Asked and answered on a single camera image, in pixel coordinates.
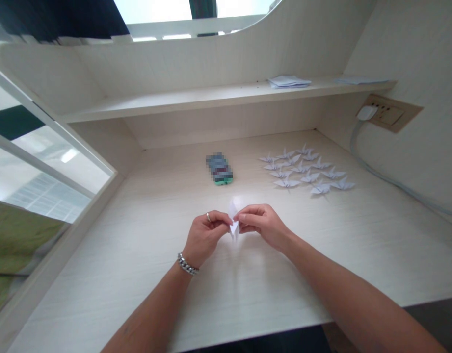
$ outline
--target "hand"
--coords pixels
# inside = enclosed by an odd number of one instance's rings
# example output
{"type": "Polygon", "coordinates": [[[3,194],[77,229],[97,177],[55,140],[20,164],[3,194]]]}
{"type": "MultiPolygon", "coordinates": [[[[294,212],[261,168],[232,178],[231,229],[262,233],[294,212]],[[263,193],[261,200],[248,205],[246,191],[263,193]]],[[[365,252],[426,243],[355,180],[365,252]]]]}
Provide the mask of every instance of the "hand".
{"type": "Polygon", "coordinates": [[[213,254],[217,242],[229,232],[229,226],[232,225],[232,220],[227,213],[210,211],[208,214],[211,222],[208,221],[206,214],[193,220],[185,248],[182,251],[188,264],[197,269],[213,254]]]}
{"type": "Polygon", "coordinates": [[[256,231],[274,249],[284,252],[289,240],[297,237],[268,204],[249,205],[234,216],[241,233],[256,231]]]}

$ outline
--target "silver chain bracelet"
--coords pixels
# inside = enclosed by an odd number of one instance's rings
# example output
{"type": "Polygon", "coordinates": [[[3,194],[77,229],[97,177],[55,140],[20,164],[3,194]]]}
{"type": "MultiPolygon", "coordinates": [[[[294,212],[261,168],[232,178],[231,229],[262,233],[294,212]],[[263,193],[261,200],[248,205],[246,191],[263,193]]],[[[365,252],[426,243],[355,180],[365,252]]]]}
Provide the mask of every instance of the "silver chain bracelet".
{"type": "Polygon", "coordinates": [[[200,270],[198,270],[197,268],[188,265],[187,261],[185,260],[181,252],[178,253],[177,260],[180,267],[187,271],[190,275],[194,276],[195,274],[200,272],[200,270]]]}

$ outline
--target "power socket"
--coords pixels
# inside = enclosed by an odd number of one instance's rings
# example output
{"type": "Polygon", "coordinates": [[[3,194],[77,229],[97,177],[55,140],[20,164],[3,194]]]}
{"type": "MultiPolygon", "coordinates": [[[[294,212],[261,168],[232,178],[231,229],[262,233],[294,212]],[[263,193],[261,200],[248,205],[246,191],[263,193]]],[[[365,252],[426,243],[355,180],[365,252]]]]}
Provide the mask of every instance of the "power socket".
{"type": "Polygon", "coordinates": [[[393,100],[383,96],[370,94],[363,106],[371,105],[378,108],[369,122],[397,133],[406,126],[422,109],[417,105],[393,100]]]}

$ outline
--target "wooden desk surface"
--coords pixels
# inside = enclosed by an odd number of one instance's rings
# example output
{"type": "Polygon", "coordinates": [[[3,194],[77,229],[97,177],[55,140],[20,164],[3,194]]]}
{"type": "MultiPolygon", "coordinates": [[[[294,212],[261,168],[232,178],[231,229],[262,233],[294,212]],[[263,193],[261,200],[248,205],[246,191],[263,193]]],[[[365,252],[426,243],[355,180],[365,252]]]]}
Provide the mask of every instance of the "wooden desk surface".
{"type": "MultiPolygon", "coordinates": [[[[269,203],[303,239],[402,306],[452,297],[452,225],[377,179],[316,131],[145,151],[10,348],[99,352],[174,263],[192,219],[269,203]],[[307,142],[356,182],[313,198],[278,189],[257,158],[307,142]],[[205,156],[223,152],[234,183],[215,186],[205,156]]],[[[226,234],[191,283],[172,352],[330,320],[293,265],[256,233],[226,234]]]]}

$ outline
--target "person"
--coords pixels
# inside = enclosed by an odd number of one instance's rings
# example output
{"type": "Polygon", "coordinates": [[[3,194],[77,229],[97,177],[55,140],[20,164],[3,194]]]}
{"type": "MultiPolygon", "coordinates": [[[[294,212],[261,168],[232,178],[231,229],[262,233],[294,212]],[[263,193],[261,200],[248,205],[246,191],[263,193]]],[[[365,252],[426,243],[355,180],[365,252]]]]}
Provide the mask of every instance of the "person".
{"type": "MultiPolygon", "coordinates": [[[[394,301],[289,230],[270,205],[249,205],[234,220],[240,233],[258,232],[296,266],[359,351],[445,352],[394,301]]],[[[188,266],[201,268],[231,224],[228,215],[218,211],[196,217],[181,253],[188,266]]],[[[175,262],[102,353],[165,352],[191,279],[175,262]]]]}

